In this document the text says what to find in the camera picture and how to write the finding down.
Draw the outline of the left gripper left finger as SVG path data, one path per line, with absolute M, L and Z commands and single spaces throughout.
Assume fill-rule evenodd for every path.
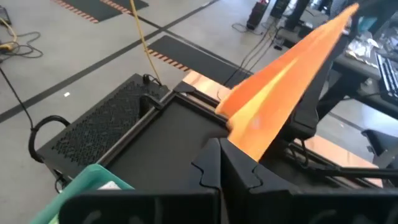
M 221 144 L 211 138 L 177 190 L 95 190 L 68 199 L 60 223 L 219 223 Z

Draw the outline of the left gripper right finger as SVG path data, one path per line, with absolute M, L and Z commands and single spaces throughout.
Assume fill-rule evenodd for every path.
M 297 187 L 220 139 L 231 223 L 397 223 L 397 191 Z

